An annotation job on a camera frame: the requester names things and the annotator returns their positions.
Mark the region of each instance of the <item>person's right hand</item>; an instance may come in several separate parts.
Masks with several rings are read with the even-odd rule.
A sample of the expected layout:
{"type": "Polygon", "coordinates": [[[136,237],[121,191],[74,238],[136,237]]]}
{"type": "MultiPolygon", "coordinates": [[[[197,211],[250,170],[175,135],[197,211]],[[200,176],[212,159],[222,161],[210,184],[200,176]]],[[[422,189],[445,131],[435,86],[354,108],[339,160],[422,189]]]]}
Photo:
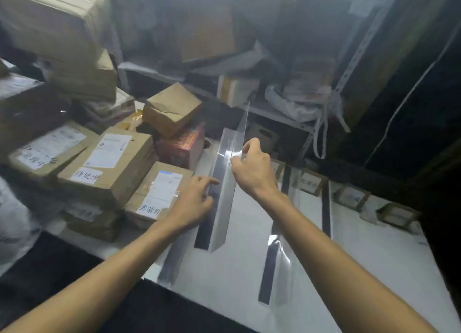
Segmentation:
{"type": "Polygon", "coordinates": [[[242,153],[247,156],[242,160],[233,157],[232,172],[243,191],[255,200],[274,191],[279,191],[275,173],[271,166],[271,157],[261,151],[258,138],[247,141],[242,153]]]}

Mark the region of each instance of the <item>person's left hand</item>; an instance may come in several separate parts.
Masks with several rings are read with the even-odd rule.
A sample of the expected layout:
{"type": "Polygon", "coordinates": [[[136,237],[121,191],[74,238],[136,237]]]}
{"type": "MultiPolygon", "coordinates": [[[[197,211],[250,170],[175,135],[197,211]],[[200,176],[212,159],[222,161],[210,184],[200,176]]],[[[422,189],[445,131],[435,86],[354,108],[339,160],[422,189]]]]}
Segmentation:
{"type": "Polygon", "coordinates": [[[194,176],[171,207],[167,219],[175,222],[181,230],[199,224],[213,205],[213,197],[205,198],[209,184],[219,184],[219,180],[205,176],[194,176]]]}

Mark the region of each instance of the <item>black floor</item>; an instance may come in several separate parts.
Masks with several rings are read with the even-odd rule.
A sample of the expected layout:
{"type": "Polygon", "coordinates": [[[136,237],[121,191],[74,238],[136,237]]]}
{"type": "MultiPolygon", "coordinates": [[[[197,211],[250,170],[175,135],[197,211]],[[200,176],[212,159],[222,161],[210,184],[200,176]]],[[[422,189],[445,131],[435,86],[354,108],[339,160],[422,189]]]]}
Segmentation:
{"type": "MultiPolygon", "coordinates": [[[[0,277],[0,330],[101,262],[44,232],[0,277]]],[[[100,332],[254,332],[163,287],[141,280],[100,332]]]]}

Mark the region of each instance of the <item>shelf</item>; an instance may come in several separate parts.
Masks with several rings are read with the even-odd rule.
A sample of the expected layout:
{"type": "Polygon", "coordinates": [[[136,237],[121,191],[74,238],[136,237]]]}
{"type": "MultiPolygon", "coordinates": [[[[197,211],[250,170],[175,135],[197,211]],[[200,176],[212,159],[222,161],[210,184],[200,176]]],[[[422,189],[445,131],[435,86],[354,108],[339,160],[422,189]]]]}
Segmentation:
{"type": "MultiPolygon", "coordinates": [[[[240,109],[247,109],[247,104],[239,106],[240,109]]],[[[266,99],[262,98],[255,98],[250,101],[250,108],[249,112],[266,117],[270,120],[275,120],[276,122],[284,123],[288,126],[291,126],[293,128],[301,129],[305,132],[312,133],[314,132],[314,126],[305,124],[305,123],[299,123],[295,120],[292,120],[285,116],[283,113],[280,111],[274,109],[270,103],[266,99]]]]}

